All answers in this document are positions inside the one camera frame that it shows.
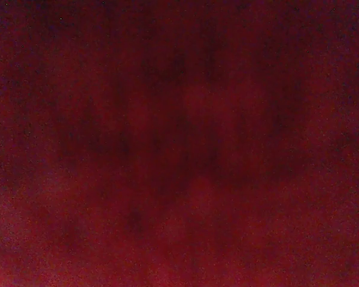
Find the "dark red surface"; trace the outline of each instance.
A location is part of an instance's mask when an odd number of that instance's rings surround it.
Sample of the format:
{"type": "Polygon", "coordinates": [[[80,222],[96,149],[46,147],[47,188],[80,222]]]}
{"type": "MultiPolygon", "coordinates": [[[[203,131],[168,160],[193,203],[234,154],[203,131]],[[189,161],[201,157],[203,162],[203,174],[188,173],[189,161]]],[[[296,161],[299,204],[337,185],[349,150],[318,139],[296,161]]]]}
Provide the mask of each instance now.
{"type": "Polygon", "coordinates": [[[359,286],[359,1],[142,2],[0,1],[0,286],[359,286]]]}

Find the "red fabric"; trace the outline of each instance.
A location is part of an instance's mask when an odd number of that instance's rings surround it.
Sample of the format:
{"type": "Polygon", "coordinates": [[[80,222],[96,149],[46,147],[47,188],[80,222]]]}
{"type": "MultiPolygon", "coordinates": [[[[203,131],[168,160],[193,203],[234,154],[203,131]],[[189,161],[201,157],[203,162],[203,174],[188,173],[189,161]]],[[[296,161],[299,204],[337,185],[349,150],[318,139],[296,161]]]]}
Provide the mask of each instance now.
{"type": "Polygon", "coordinates": [[[0,1],[0,284],[359,286],[357,1],[31,2],[0,1]]]}

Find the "red background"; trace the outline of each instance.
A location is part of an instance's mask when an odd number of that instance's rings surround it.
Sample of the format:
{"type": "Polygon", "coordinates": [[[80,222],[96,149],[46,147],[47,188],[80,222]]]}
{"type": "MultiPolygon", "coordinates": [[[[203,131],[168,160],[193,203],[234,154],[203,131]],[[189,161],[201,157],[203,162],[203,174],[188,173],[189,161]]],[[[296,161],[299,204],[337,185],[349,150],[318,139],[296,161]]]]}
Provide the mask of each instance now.
{"type": "Polygon", "coordinates": [[[359,1],[0,1],[13,282],[359,286],[359,1]]]}

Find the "textured red material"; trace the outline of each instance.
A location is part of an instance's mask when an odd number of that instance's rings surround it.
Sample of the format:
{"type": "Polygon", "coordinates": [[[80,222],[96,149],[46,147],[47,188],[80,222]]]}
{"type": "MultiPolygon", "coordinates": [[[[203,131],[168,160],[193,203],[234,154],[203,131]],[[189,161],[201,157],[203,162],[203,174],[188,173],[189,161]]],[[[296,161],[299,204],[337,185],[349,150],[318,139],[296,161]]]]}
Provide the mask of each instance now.
{"type": "Polygon", "coordinates": [[[359,286],[359,1],[0,1],[0,286],[359,286]]]}

